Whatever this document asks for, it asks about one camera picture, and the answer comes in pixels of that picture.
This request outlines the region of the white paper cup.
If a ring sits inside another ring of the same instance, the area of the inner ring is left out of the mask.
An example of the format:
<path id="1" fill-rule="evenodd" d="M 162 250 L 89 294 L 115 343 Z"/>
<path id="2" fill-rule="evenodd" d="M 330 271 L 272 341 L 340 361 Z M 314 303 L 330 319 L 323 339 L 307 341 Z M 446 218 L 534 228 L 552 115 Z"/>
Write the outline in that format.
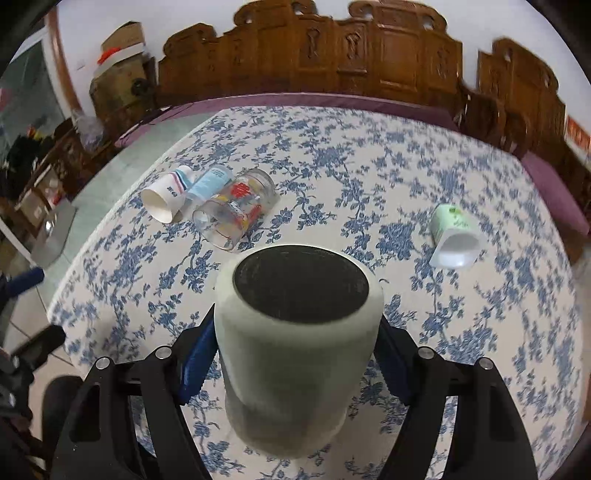
<path id="1" fill-rule="evenodd" d="M 160 223 L 171 223 L 185 202 L 185 192 L 192 185 L 194 172 L 179 166 L 151 183 L 140 192 L 147 213 Z"/>

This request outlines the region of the pale green steel tumbler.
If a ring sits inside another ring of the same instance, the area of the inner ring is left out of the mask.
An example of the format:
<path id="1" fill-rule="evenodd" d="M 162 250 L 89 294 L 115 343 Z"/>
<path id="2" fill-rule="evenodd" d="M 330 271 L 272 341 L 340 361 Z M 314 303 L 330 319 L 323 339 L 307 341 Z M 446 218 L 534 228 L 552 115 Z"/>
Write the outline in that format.
<path id="1" fill-rule="evenodd" d="M 349 255 L 280 244 L 226 262 L 214 294 L 236 436 L 281 458 L 329 444 L 377 341 L 385 302 L 376 276 Z"/>

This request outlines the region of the carved wooden sofa bench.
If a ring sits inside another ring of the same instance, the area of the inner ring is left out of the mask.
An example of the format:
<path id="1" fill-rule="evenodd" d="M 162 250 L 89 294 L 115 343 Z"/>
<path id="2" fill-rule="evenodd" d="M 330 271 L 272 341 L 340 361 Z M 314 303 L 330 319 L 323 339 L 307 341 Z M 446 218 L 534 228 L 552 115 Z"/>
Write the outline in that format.
<path id="1" fill-rule="evenodd" d="M 429 6 L 353 1 L 348 18 L 335 20 L 311 1 L 254 1 L 233 22 L 222 35 L 197 23 L 167 39 L 145 117 L 195 100 L 345 94 L 441 108 L 461 130 L 462 45 Z"/>

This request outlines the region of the stacked cardboard boxes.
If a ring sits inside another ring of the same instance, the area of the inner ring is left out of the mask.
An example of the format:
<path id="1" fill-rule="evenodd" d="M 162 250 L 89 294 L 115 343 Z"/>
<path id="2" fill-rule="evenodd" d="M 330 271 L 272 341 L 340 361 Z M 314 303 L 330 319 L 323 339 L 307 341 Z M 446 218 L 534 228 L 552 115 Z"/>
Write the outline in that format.
<path id="1" fill-rule="evenodd" d="M 135 78 L 147 79 L 152 94 L 134 97 L 130 87 Z M 103 41 L 89 95 L 97 118 L 113 139 L 154 109 L 155 59 L 146 50 L 140 22 L 126 22 Z"/>

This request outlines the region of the clear plastic cup blue label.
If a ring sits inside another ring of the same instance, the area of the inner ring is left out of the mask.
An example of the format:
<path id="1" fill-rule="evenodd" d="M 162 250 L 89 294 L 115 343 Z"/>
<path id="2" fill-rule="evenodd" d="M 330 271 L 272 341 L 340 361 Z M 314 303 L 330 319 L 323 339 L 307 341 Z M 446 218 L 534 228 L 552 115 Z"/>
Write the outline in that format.
<path id="1" fill-rule="evenodd" d="M 231 169 L 222 165 L 209 167 L 202 173 L 186 191 L 186 201 L 191 204 L 201 204 L 217 194 L 233 178 Z"/>

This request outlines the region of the red box on side table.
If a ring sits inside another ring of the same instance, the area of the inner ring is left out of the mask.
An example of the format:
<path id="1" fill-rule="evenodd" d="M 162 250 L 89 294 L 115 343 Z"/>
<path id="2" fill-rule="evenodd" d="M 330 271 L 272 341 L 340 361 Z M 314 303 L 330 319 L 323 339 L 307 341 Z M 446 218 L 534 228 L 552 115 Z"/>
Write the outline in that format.
<path id="1" fill-rule="evenodd" d="M 590 134 L 570 115 L 566 117 L 565 140 L 584 157 L 590 154 Z"/>

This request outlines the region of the blue floral tablecloth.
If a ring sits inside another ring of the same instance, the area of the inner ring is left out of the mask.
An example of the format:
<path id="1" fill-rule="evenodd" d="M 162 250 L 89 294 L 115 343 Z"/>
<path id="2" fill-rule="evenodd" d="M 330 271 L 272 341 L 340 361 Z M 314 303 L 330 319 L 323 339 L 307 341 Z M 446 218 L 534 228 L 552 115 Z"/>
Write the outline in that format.
<path id="1" fill-rule="evenodd" d="M 521 162 L 359 110 L 225 109 L 90 234 L 54 479 L 548 479 L 572 269 Z"/>

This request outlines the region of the small green white cup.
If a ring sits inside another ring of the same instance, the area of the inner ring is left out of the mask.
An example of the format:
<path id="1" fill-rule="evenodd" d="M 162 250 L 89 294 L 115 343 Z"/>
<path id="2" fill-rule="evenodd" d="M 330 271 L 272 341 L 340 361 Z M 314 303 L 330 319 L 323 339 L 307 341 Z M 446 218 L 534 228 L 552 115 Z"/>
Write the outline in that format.
<path id="1" fill-rule="evenodd" d="M 430 232 L 434 241 L 430 259 L 432 268 L 468 269 L 475 263 L 485 244 L 473 217 L 452 204 L 440 204 L 435 208 Z"/>

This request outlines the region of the printed glass cup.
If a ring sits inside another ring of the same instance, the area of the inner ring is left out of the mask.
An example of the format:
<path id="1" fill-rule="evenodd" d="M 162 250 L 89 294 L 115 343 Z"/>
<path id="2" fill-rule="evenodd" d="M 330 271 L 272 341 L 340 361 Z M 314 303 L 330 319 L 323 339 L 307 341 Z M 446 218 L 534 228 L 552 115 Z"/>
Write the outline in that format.
<path id="1" fill-rule="evenodd" d="M 230 251 L 279 200 L 270 175 L 259 168 L 242 171 L 197 207 L 191 220 L 215 247 Z"/>

